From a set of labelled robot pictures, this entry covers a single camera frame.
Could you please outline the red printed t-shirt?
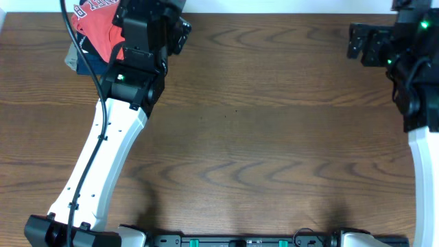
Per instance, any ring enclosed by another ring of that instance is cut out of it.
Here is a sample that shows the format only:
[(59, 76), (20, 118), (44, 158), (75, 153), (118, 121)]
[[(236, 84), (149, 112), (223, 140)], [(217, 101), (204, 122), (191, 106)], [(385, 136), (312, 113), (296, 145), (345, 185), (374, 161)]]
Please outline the red printed t-shirt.
[(86, 0), (74, 5), (71, 24), (85, 35), (105, 62), (109, 62), (112, 49), (123, 42), (122, 29), (112, 24), (119, 0)]

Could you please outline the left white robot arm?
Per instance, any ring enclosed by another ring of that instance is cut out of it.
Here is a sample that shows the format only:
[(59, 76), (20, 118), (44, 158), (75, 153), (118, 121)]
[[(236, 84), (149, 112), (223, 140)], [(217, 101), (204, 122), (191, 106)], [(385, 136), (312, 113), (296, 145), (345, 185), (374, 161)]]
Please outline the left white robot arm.
[(125, 40), (115, 46), (99, 82), (93, 127), (67, 184), (46, 216), (31, 215), (32, 246), (152, 246), (147, 232), (107, 231), (112, 194), (130, 149), (165, 88), (167, 58), (191, 32), (181, 17), (115, 17)]

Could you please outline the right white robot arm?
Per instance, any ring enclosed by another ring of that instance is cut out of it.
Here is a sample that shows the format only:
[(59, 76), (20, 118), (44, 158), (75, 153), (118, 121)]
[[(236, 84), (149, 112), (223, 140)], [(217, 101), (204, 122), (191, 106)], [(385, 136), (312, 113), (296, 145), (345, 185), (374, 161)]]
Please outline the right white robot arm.
[(392, 26), (351, 23), (347, 58), (383, 67), (415, 172), (414, 246), (438, 245), (438, 9)]

